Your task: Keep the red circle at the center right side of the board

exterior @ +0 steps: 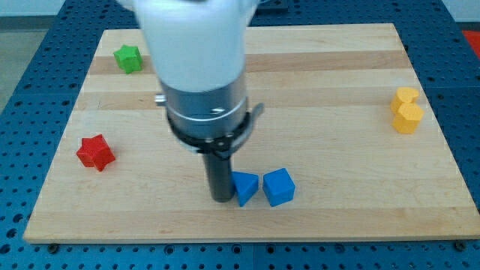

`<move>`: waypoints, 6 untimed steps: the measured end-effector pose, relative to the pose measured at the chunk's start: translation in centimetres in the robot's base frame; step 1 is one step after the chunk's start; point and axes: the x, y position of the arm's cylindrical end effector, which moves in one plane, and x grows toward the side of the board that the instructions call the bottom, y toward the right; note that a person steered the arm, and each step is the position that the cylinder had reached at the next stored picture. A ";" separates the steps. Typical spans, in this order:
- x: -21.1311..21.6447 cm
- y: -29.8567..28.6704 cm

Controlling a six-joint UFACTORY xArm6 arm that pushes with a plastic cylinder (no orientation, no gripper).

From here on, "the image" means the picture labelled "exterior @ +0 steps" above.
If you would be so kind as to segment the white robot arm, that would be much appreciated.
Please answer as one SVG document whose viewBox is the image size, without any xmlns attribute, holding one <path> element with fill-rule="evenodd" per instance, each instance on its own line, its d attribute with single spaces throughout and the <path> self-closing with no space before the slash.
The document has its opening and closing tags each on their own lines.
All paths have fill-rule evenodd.
<svg viewBox="0 0 480 270">
<path fill-rule="evenodd" d="M 199 153 L 226 157 L 254 119 L 245 85 L 245 32 L 257 0 L 118 0 L 133 11 L 166 98 L 172 132 Z"/>
</svg>

